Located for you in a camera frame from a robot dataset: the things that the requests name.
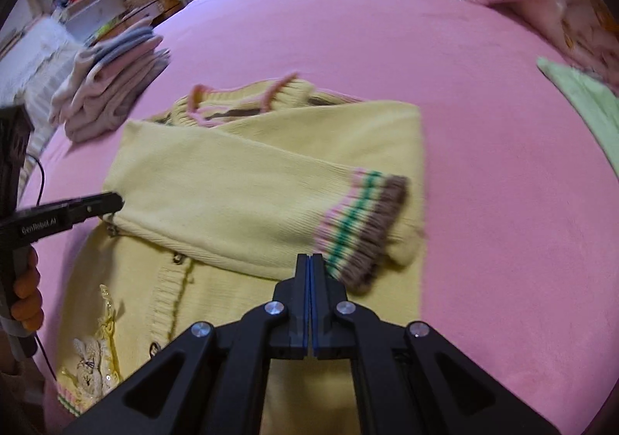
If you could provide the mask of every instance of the bed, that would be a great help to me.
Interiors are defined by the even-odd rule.
[[[233,88],[290,72],[418,105],[421,317],[564,435],[587,428],[619,377],[619,184],[537,69],[539,56],[563,62],[557,51],[514,17],[458,0],[195,0],[157,31],[173,58],[132,118],[165,110],[198,83]],[[43,201],[99,192],[120,136],[72,145],[58,130],[43,154]],[[35,172],[22,204],[38,189]],[[63,288],[96,224],[36,246],[39,336],[52,360]],[[56,433],[71,416],[51,382],[47,390]]]

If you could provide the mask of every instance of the folded clothes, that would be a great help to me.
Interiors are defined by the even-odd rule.
[[[168,54],[168,50],[157,51],[149,51],[144,56],[137,59],[131,65],[129,65],[125,70],[123,70],[118,77],[106,88],[103,93],[97,96],[91,96],[84,100],[84,104],[82,108],[75,113],[75,115],[71,116],[71,118],[65,123],[65,127],[68,130],[75,130],[80,126],[88,124],[90,122],[95,121],[99,114],[103,112],[105,105],[107,102],[111,101],[114,96],[119,92],[125,92],[127,89],[125,85],[132,80],[136,75],[141,79],[145,76],[152,63],[157,58],[157,56],[162,56],[163,54]]]
[[[127,53],[118,56],[110,63],[107,63],[105,58],[102,59],[97,65],[91,68],[88,75],[75,92],[72,101],[65,102],[64,105],[62,105],[60,109],[60,122],[66,122],[68,119],[72,118],[72,116],[76,115],[76,113],[82,109],[86,98],[103,94],[103,91],[114,82],[114,79],[116,79],[125,68],[149,51],[153,51],[162,41],[163,37],[155,35],[132,48]]]
[[[145,26],[142,28],[136,28],[130,31],[124,31],[122,34],[118,36],[118,39],[115,40],[113,46],[102,46],[99,51],[95,52],[95,58],[93,60],[93,65],[97,65],[102,59],[106,58],[107,63],[111,62],[114,58],[119,57],[122,53],[126,53],[132,48],[135,48],[138,44],[143,43],[146,39],[138,41],[137,39],[143,36],[152,36],[153,29],[150,26]],[[118,53],[118,50],[121,46],[124,46],[121,53]]]
[[[87,99],[84,108],[64,125],[72,142],[85,142],[116,130],[126,121],[137,98],[169,63],[169,50],[150,53],[128,68],[100,96]]]
[[[91,48],[77,53],[75,56],[73,70],[58,88],[56,93],[52,96],[49,119],[51,124],[60,124],[60,111],[62,106],[71,101],[75,95],[75,92],[79,89],[80,85],[82,85],[82,81],[86,78],[89,71],[91,71],[92,66],[95,64],[95,58],[98,55],[101,55],[102,57],[111,52],[115,47],[125,42],[126,34],[132,33],[136,29],[148,27],[151,21],[152,19],[149,18],[141,19],[117,37],[98,43]]]

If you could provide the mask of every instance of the wooden shelf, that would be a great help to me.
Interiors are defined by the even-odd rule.
[[[69,4],[65,11],[67,12],[67,16],[69,19],[74,17],[77,13],[79,13],[82,9],[86,8],[90,4],[96,2],[97,0],[77,0]]]

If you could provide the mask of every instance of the black cable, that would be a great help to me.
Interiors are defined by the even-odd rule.
[[[47,353],[45,352],[43,343],[41,342],[41,339],[38,338],[38,335],[36,335],[36,332],[35,332],[35,339],[36,339],[36,343],[39,345],[39,348],[41,348],[41,353],[43,354],[43,358],[45,358],[45,363],[47,364],[47,368],[50,370],[51,377],[54,378],[54,381],[58,381],[56,379],[56,374],[54,374],[54,369],[51,366],[50,359],[47,358]]]
[[[39,197],[36,199],[36,206],[39,206],[41,204],[41,198],[43,196],[43,188],[45,187],[45,170],[43,169],[41,161],[39,161],[36,156],[33,156],[32,154],[26,155],[30,159],[34,160],[35,163],[38,164],[39,170],[41,170],[41,189],[39,189]]]
[[[45,187],[45,170],[43,169],[43,165],[41,164],[41,161],[39,161],[37,157],[33,156],[32,154],[26,154],[26,155],[29,158],[35,160],[35,163],[38,165],[39,170],[41,170],[41,189],[39,189],[39,195],[38,195],[38,198],[36,199],[36,206],[39,206],[41,204],[41,198],[43,196],[43,188]],[[36,332],[35,332],[35,339],[36,339],[36,343],[39,345],[39,349],[41,349],[43,358],[45,358],[45,363],[47,364],[48,369],[50,370],[51,377],[53,377],[54,381],[56,381],[56,374],[54,373],[54,369],[51,366],[50,359],[47,358],[47,353],[45,352],[43,343],[41,342],[41,339],[39,339],[38,335],[36,335]]]

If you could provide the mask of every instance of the human hand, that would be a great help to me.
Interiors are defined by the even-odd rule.
[[[19,320],[24,329],[34,332],[43,325],[43,298],[38,290],[41,274],[36,269],[38,256],[33,248],[28,255],[28,269],[13,284],[15,295],[21,300],[10,308],[10,313],[15,320]]]

